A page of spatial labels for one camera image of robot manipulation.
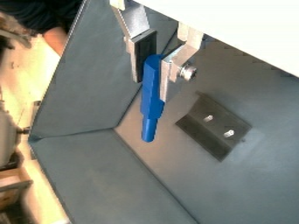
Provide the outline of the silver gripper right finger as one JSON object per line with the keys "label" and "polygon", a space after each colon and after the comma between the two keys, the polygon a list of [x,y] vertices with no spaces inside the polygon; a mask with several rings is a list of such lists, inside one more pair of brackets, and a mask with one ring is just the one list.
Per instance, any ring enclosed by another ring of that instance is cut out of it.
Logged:
{"label": "silver gripper right finger", "polygon": [[171,50],[160,62],[160,99],[168,102],[183,81],[196,74],[191,58],[201,47],[203,33],[184,23],[179,23],[177,39],[181,44]]}

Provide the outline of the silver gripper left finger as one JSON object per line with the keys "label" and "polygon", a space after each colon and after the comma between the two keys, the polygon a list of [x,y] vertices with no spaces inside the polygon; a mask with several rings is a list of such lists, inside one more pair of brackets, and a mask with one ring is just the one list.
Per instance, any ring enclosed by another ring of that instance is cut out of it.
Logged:
{"label": "silver gripper left finger", "polygon": [[132,78],[142,81],[145,58],[156,54],[156,30],[149,27],[145,7],[133,0],[109,0],[124,33],[125,51],[130,58]]}

